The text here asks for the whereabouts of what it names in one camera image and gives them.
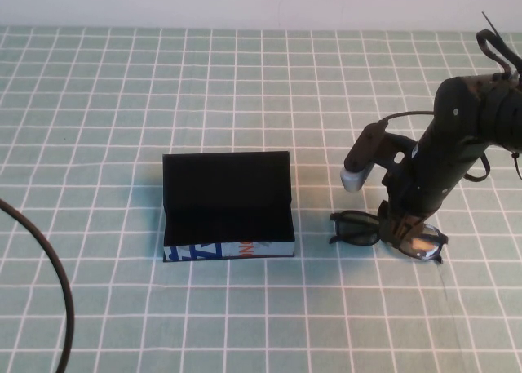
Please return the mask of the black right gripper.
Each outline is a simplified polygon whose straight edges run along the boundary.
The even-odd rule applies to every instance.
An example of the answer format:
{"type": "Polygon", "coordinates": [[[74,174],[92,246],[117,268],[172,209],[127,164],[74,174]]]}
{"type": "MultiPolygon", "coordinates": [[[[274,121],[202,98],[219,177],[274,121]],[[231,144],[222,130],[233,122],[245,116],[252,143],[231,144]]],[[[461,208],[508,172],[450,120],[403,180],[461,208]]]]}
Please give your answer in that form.
{"type": "Polygon", "coordinates": [[[399,248],[417,237],[462,178],[462,171],[387,171],[388,199],[382,200],[377,212],[380,240],[399,248]]]}

